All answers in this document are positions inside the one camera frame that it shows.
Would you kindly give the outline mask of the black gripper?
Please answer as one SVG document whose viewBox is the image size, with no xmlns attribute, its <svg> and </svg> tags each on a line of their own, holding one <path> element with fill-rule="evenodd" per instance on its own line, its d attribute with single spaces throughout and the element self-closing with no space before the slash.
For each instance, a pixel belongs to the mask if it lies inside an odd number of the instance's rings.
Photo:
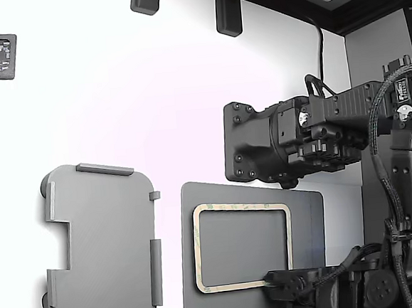
<svg viewBox="0 0 412 308">
<path fill-rule="evenodd" d="M 274 301 L 287 308 L 340 308 L 339 291 L 349 289 L 339 286 L 347 281 L 341 266 L 274 271 L 263 279 L 264 288 L 273 288 Z"/>
</svg>

